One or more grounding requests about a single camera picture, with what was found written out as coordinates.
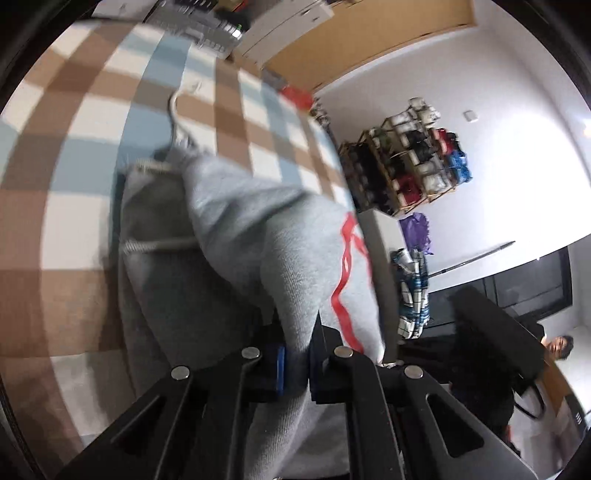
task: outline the plaid rug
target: plaid rug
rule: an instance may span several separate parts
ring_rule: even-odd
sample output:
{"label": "plaid rug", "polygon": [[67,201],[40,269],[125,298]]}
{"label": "plaid rug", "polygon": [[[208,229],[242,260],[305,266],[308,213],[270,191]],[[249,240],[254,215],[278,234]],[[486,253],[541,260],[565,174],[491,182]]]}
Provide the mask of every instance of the plaid rug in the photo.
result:
{"label": "plaid rug", "polygon": [[201,145],[351,206],[323,130],[245,71],[147,25],[79,22],[0,116],[0,372],[49,476],[134,400],[118,316],[118,199],[162,158],[168,99]]}

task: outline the shoe rack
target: shoe rack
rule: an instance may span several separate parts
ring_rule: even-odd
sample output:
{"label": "shoe rack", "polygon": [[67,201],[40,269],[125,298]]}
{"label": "shoe rack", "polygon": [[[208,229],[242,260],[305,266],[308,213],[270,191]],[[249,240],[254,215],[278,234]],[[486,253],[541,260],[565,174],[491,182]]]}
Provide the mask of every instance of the shoe rack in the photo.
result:
{"label": "shoe rack", "polygon": [[[344,142],[339,148],[360,212],[377,208],[390,216],[405,216],[472,178],[457,136],[435,128],[440,114],[422,99],[410,103],[380,127],[364,130],[357,142]],[[463,159],[464,177],[456,174],[452,154]]]}

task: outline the metal rod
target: metal rod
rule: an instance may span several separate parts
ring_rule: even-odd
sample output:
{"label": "metal rod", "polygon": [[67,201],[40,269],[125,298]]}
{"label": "metal rod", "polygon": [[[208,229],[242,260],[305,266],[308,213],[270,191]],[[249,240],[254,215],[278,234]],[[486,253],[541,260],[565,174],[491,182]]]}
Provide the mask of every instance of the metal rod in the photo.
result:
{"label": "metal rod", "polygon": [[507,242],[505,244],[502,244],[501,246],[496,247],[495,249],[490,250],[489,252],[486,252],[482,255],[478,255],[477,257],[471,258],[470,260],[466,260],[465,262],[458,263],[457,265],[454,265],[453,267],[444,268],[443,270],[432,273],[431,275],[429,275],[429,278],[437,277],[438,275],[441,275],[442,273],[451,272],[452,270],[463,267],[464,265],[468,265],[468,263],[472,263],[477,260],[481,260],[482,258],[488,257],[489,255],[496,254],[497,252],[500,252],[501,250],[504,250],[505,248],[510,247],[514,243],[515,243],[515,240],[513,240],[512,242]]}

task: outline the black hair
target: black hair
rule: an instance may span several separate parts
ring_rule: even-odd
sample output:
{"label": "black hair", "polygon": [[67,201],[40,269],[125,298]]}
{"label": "black hair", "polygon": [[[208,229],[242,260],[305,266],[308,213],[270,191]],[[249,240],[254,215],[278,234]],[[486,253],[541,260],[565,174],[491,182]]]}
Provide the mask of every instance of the black hair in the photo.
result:
{"label": "black hair", "polygon": [[565,360],[569,357],[574,347],[574,339],[570,335],[563,335],[562,338],[566,340],[566,345],[560,350],[560,359]]}

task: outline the black strap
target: black strap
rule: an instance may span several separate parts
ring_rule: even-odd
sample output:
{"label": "black strap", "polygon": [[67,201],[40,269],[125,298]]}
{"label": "black strap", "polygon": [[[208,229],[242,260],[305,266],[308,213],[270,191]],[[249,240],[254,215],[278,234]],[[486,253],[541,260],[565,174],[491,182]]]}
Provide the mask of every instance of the black strap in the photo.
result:
{"label": "black strap", "polygon": [[538,399],[538,403],[540,404],[540,413],[536,416],[532,414],[532,412],[523,408],[517,402],[514,402],[515,408],[517,408],[517,410],[519,410],[521,413],[527,415],[532,420],[541,420],[542,418],[544,418],[544,415],[546,413],[546,404],[544,403],[544,399],[542,398],[542,394],[540,393],[538,386],[535,383],[532,383],[530,385],[530,388],[534,391],[535,397]]}

